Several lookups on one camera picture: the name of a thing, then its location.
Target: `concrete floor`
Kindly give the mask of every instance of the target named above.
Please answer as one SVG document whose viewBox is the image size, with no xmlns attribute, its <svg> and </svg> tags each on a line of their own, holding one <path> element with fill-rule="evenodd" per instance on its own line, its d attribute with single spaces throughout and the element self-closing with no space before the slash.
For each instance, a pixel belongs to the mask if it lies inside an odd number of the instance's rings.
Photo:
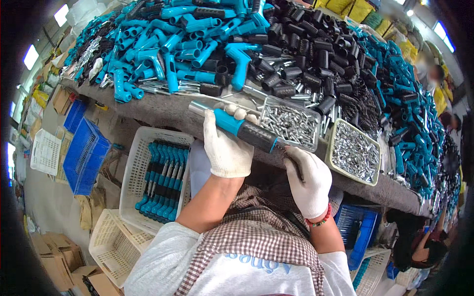
<svg viewBox="0 0 474 296">
<path fill-rule="evenodd" d="M 140 124 L 130 118 L 119 117 L 111 109 L 108 111 L 96 108 L 93 102 L 89 103 L 85 116 L 95 122 L 102 134 L 112 143 L 125 147 L 128 154 Z M 59 115 L 50 102 L 43 115 L 42 128 L 55 134 L 58 126 L 62 126 L 66 116 Z M 116 178 L 121 182 L 127 163 L 127 155 L 123 155 L 118 163 Z M 120 188 L 108 179 L 99 175 L 97 187 L 106 190 L 106 207 L 118 208 Z M 26 212 L 40 227 L 41 233 L 48 231 L 64 233 L 77 245 L 84 254 L 87 264 L 94 264 L 90 256 L 90 231 L 80 227 L 80 205 L 74 198 L 68 185 L 52 181 L 47 174 L 27 167 L 27 179 L 24 184 Z"/>
</svg>

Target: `white shirt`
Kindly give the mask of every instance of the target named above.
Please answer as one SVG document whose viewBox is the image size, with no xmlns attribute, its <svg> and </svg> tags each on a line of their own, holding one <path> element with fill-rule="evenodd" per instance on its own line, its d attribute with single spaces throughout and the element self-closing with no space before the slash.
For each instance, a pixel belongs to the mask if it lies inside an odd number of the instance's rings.
<svg viewBox="0 0 474 296">
<path fill-rule="evenodd" d="M 165 224 L 127 278 L 126 295 L 172 295 L 179 287 L 201 235 L 179 223 Z M 327 296 L 356 295 L 347 256 L 338 251 L 319 254 Z M 217 254 L 188 295 L 315 295 L 310 269 L 240 254 Z"/>
</svg>

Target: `white cotton glove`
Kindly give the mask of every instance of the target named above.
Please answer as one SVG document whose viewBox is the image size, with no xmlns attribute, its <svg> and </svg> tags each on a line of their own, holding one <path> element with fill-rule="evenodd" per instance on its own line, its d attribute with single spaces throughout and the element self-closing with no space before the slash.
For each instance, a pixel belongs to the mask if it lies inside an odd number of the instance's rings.
<svg viewBox="0 0 474 296">
<path fill-rule="evenodd" d="M 235 119 L 246 119 L 256 123 L 255 115 L 247 115 L 245 110 L 229 105 L 225 111 Z M 210 160 L 210 172 L 222 178 L 238 178 L 250 175 L 254 147 L 227 135 L 216 128 L 216 116 L 210 109 L 206 110 L 204 119 L 204 149 Z"/>
<path fill-rule="evenodd" d="M 290 182 L 293 199 L 303 217 L 313 219 L 328 210 L 328 192 L 332 176 L 328 166 L 316 155 L 298 147 L 286 147 L 288 158 L 283 161 Z"/>
</svg>

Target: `gray table surface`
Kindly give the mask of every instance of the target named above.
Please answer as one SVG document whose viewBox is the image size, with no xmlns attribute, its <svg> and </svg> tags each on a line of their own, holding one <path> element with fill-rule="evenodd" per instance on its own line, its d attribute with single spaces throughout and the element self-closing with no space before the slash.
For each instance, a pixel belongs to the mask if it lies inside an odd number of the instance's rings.
<svg viewBox="0 0 474 296">
<path fill-rule="evenodd" d="M 198 139 L 203 139 L 203 118 L 188 111 L 188 105 L 192 100 L 196 99 L 195 97 L 153 95 L 145 92 L 145 96 L 142 99 L 132 99 L 128 103 L 121 104 L 115 101 L 113 88 L 100 89 L 97 85 L 89 86 L 86 83 L 78 87 L 76 82 L 69 79 L 63 79 L 61 84 L 74 89 L 79 94 L 107 105 L 124 117 L 141 120 L 154 127 L 173 127 L 184 133 L 193 135 Z M 207 102 L 211 106 L 216 103 L 211 99 L 207 99 Z M 327 143 L 320 140 L 316 155 L 324 159 L 326 149 Z M 282 161 L 283 153 L 281 151 L 267 154 L 256 149 L 254 159 L 279 168 L 284 168 Z M 417 195 L 384 174 L 380 174 L 377 185 L 371 187 L 353 181 L 335 171 L 331 172 L 333 185 L 350 194 L 362 197 L 382 206 L 396 208 L 415 215 L 419 214 Z M 421 215 L 429 216 L 427 202 L 424 204 Z"/>
</svg>

